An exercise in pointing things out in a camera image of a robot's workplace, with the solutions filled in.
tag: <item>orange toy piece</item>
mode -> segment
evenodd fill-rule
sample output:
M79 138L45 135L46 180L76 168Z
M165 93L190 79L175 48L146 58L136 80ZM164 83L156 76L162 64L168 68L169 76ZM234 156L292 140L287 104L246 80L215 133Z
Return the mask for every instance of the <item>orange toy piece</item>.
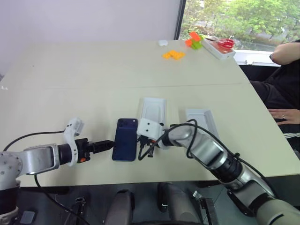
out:
M201 41L201 37L199 37L199 35L195 31L190 32L190 36L194 41Z
M192 39L186 40L184 43L186 43L187 46L192 46Z
M168 59L168 58L171 57L171 55L167 52L166 54L163 54L163 57L164 57L165 59Z
M175 60L180 60L184 56L185 56L185 53L183 53L183 52L177 52L175 50L171 50L171 51L163 54L163 57L165 59L168 59L168 58L172 57Z
M190 32L190 36L191 36L191 39L185 41L186 46L191 47L193 49L201 48L202 45L201 45L200 41L202 40L202 37L199 36L194 31Z

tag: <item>orange block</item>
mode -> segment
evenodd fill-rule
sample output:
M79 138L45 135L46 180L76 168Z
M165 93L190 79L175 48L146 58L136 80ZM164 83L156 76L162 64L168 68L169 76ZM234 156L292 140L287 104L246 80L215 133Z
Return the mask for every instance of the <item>orange block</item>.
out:
M186 40L184 43L186 43L186 45L190 47L192 46L192 39Z
M183 52L178 52L178 53L176 53L176 54L173 56L173 58L174 58L175 60L180 60L184 55L185 55L185 54L184 54Z
M175 50L169 51L169 54L170 54L171 56L174 56L176 53L177 53L177 52L176 52Z
M166 54L163 54L163 57L164 57L165 59L168 59L168 58L171 57L171 55L167 52Z
M192 37L192 39L194 41L201 41L201 37L199 37L199 35L196 32L190 32L190 36Z

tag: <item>blue smartphone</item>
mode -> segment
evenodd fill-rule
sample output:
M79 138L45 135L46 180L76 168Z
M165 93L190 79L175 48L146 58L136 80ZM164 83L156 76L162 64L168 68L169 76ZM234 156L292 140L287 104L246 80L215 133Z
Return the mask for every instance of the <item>blue smartphone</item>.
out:
M135 161L137 142L137 119L118 119L114 147L113 161Z

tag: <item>red object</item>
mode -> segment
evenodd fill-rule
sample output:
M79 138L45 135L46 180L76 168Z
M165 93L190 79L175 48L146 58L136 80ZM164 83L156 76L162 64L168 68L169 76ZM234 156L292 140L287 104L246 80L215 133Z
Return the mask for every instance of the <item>red object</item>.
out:
M194 41L201 41L201 38L199 37L199 35L196 32L190 32L190 36L192 37L192 39Z
M191 39L185 41L186 45L189 47L191 47L193 44L192 40L194 40L196 42L201 41L201 37L195 31L190 32L190 36L191 36Z
M231 39L223 38L218 40L217 44L223 48L231 49L234 46L234 41Z
M192 42L192 39L189 39L189 40L186 40L185 43L186 43L187 46L190 47L190 46L192 46L193 42Z

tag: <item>table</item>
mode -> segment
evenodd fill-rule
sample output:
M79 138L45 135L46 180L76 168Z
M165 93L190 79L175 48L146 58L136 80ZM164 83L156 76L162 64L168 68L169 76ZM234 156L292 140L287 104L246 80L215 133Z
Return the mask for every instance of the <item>table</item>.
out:
M165 60L169 49L184 51ZM62 130L72 117L85 122L91 141L114 139L118 118L140 118L143 97L167 99L166 123L185 121L186 108L209 108L221 140L266 176L300 173L280 129L233 59L218 61L205 49L183 42L162 48L155 42L35 45L1 82L0 148L24 134ZM39 135L10 150L63 143L63 136ZM35 186L31 176L21 186ZM155 150L154 158L114 162L112 150L91 161L39 175L41 185L93 185L133 182L215 180L183 148Z

